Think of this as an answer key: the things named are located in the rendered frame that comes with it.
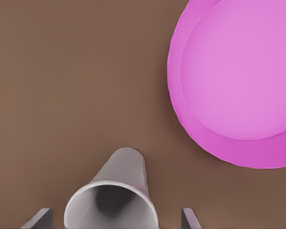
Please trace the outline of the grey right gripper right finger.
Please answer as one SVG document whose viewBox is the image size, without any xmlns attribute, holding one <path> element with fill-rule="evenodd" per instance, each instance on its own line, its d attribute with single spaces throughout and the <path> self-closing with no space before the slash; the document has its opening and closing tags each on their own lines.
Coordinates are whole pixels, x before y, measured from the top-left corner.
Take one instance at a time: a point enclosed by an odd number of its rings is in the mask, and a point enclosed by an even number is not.
<svg viewBox="0 0 286 229">
<path fill-rule="evenodd" d="M 181 229 L 202 229 L 191 208 L 181 209 Z"/>
</svg>

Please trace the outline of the white IKEA cup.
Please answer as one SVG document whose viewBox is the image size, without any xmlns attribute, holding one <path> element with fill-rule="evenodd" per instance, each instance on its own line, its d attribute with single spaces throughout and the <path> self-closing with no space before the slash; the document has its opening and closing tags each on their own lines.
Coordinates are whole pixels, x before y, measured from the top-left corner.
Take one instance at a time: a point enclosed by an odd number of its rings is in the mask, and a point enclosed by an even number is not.
<svg viewBox="0 0 286 229">
<path fill-rule="evenodd" d="M 64 226 L 159 229 L 142 154 L 131 147 L 114 151 L 92 181 L 72 195 L 64 212 Z"/>
</svg>

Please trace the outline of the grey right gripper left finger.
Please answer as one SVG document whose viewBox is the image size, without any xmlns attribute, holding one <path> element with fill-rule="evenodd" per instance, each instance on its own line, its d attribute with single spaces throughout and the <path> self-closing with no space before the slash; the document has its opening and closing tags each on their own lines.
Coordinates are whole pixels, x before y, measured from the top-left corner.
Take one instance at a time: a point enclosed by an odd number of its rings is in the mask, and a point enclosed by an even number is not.
<svg viewBox="0 0 286 229">
<path fill-rule="evenodd" d="M 53 210 L 52 210 L 52 208 L 40 209 L 20 229 L 53 229 Z"/>
</svg>

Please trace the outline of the round pink tray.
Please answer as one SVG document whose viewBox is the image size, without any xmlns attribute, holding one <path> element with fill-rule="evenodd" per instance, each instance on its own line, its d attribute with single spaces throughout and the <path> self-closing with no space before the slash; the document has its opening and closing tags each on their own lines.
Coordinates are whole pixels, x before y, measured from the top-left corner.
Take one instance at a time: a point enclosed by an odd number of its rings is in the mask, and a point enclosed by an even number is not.
<svg viewBox="0 0 286 229">
<path fill-rule="evenodd" d="M 286 167 L 286 0 L 189 0 L 167 81 L 205 151 L 241 167 Z"/>
</svg>

